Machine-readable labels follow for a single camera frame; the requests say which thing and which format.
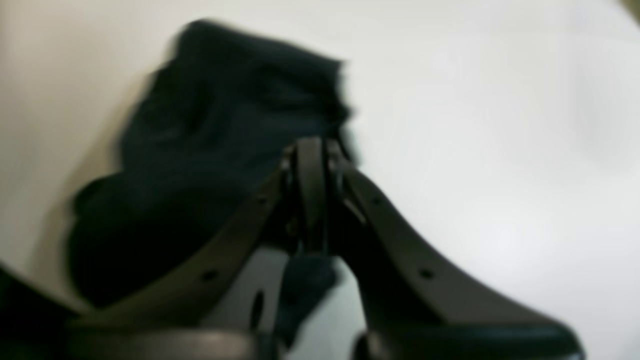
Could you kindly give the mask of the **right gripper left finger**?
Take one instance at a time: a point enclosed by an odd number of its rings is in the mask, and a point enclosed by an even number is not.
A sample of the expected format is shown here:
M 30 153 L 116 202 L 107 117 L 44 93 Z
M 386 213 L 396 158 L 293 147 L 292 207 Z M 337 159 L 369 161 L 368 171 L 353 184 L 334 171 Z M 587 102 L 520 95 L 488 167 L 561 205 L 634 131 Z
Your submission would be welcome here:
M 275 328 L 286 268 L 325 255 L 326 141 L 304 137 L 185 263 L 71 322 L 65 358 L 284 360 Z

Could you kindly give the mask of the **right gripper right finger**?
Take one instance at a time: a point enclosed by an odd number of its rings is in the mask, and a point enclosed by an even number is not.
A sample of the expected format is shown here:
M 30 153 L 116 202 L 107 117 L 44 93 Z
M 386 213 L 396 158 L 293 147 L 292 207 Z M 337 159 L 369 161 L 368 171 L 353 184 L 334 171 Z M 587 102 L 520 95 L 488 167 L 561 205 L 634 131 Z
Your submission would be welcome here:
M 573 331 L 458 268 L 326 145 L 329 244 L 354 274 L 367 360 L 583 360 Z

